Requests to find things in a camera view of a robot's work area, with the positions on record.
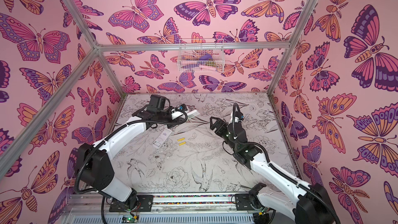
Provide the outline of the white remote control green buttons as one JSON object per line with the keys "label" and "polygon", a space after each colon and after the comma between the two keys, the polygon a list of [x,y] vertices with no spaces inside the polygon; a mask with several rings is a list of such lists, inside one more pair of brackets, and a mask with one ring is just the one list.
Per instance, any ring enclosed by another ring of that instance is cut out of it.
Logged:
{"label": "white remote control green buttons", "polygon": [[173,131],[171,129],[165,128],[162,133],[160,133],[159,136],[153,141],[153,147],[159,149],[164,144],[164,142],[167,141],[172,132]]}

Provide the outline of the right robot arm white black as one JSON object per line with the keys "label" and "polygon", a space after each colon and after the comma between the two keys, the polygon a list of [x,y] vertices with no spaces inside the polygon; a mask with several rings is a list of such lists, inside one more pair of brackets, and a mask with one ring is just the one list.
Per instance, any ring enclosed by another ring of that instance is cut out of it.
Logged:
{"label": "right robot arm white black", "polygon": [[263,146],[248,141],[237,119],[227,123],[211,117],[210,129],[232,149],[232,156],[238,163],[263,176],[278,189],[274,191],[258,183],[250,191],[253,205],[274,209],[297,224],[341,222],[322,185],[311,185],[274,163]]}

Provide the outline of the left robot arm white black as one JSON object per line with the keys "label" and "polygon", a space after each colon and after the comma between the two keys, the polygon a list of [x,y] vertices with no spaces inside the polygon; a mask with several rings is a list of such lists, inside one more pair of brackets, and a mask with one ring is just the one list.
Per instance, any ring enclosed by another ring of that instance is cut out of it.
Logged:
{"label": "left robot arm white black", "polygon": [[77,153],[75,193],[97,192],[106,198],[133,204],[135,192],[115,175],[112,160],[130,141],[148,129],[159,124],[171,125],[174,120],[171,108],[166,97],[151,95],[147,105],[108,136],[91,145],[82,144]]}

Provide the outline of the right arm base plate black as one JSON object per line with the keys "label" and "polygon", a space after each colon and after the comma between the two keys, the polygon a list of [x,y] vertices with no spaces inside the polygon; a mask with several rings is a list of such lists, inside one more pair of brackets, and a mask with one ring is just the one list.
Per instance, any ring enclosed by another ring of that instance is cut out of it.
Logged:
{"label": "right arm base plate black", "polygon": [[270,212],[274,211],[273,208],[263,206],[257,198],[249,193],[235,194],[232,198],[235,207],[238,211],[257,211],[257,212]]}

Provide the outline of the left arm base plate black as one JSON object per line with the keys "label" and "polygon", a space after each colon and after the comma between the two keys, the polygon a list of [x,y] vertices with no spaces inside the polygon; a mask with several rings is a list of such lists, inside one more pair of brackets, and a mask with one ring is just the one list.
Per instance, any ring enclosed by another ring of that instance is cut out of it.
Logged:
{"label": "left arm base plate black", "polygon": [[112,200],[109,212],[150,212],[153,206],[154,195],[134,195],[125,202]]}

